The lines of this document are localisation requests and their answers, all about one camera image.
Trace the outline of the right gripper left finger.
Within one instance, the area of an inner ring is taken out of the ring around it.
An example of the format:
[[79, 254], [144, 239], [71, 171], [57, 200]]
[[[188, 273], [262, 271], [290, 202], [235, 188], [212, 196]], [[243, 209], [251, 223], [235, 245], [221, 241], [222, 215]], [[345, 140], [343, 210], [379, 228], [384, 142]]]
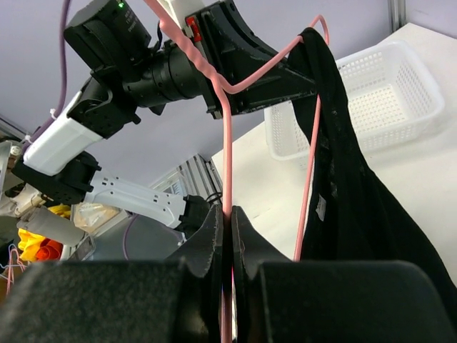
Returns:
[[211, 206], [203, 224], [169, 261], [183, 272], [174, 310], [172, 342], [220, 342], [223, 214]]

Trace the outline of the black tank top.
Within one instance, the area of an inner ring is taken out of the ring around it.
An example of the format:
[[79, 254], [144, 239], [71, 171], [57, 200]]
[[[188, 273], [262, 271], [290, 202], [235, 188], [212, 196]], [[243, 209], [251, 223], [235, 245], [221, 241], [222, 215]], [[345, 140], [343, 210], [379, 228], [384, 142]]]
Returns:
[[326, 42], [312, 28], [301, 37], [303, 43], [288, 61], [316, 82], [315, 96], [293, 101], [298, 125], [308, 138], [316, 102], [321, 102], [301, 259], [407, 261], [429, 276], [446, 304], [455, 304], [456, 287], [438, 252], [361, 153], [346, 90]]

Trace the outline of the pink hanger of black top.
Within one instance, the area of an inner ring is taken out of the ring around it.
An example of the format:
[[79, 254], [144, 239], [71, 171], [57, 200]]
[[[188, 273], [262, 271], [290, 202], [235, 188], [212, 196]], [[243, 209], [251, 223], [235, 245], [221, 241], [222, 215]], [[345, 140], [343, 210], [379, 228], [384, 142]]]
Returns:
[[[146, 4], [151, 8], [151, 2], [147, 1]], [[187, 36], [182, 36], [180, 39], [174, 41], [180, 50], [185, 53], [188, 59], [194, 64], [195, 67], [203, 70], [206, 66], [208, 68], [209, 78], [214, 87], [217, 97], [219, 98], [222, 110], [223, 110], [223, 147], [224, 147], [224, 172], [223, 172], [223, 200], [222, 200], [222, 212], [224, 216], [224, 240], [231, 238], [231, 213], [233, 206], [233, 135], [232, 135], [232, 115], [231, 106], [227, 98], [228, 94], [237, 94], [244, 90], [248, 86], [252, 85], [255, 81], [259, 80], [263, 75], [266, 74], [273, 66], [277, 65], [282, 58], [284, 58], [297, 44], [303, 42], [303, 37], [298, 35], [294, 38], [288, 46], [283, 48], [277, 55], [271, 58], [270, 61], [266, 62], [260, 69], [255, 71], [252, 75], [244, 79], [243, 81], [231, 85], [229, 82], [220, 75], [210, 64], [206, 64], [205, 60], [201, 58], [199, 51], [194, 47], [191, 40]], [[295, 249], [293, 253], [293, 259], [299, 261], [301, 258], [301, 249], [303, 245], [303, 236], [306, 223], [306, 213], [308, 208], [308, 196], [311, 185], [311, 172], [313, 171], [313, 161], [316, 150], [316, 142], [318, 136], [318, 126], [320, 121], [321, 112], [321, 100], [316, 100], [316, 109], [313, 119], [313, 130], [311, 135], [311, 143], [308, 155], [308, 167], [306, 170], [306, 181], [303, 190], [303, 200], [301, 205], [301, 214], [297, 229]]]

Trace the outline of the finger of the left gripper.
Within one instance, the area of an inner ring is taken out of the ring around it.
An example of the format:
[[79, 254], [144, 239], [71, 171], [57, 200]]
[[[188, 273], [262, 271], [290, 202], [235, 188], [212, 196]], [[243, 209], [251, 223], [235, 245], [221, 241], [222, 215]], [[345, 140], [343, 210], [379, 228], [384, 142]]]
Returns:
[[283, 60], [252, 85], [237, 94], [229, 95], [228, 98], [232, 114], [248, 114], [275, 104], [314, 95], [315, 81]]
[[219, 56], [226, 70], [255, 71], [278, 53], [255, 35], [234, 1], [214, 4], [214, 25], [219, 31]]

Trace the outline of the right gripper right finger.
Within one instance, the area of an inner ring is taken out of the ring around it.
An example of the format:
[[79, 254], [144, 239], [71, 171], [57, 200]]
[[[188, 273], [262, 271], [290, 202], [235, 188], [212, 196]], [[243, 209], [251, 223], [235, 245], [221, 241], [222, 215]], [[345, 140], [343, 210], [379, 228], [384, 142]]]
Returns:
[[263, 267], [289, 259], [254, 228], [240, 206], [232, 209], [231, 237], [237, 341], [267, 342], [269, 308]]

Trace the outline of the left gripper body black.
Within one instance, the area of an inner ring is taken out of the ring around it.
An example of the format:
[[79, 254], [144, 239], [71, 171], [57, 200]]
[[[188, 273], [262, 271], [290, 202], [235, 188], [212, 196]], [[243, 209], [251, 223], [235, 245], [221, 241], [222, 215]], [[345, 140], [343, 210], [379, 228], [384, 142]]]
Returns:
[[[188, 36], [201, 58], [227, 81], [233, 81], [234, 67], [229, 59], [235, 45], [226, 30], [232, 27], [231, 15], [235, 8], [233, 3], [214, 3], [185, 18]], [[209, 78], [208, 68], [205, 66], [203, 70], [198, 67], [194, 69], [207, 112], [214, 119], [221, 119], [222, 105]]]

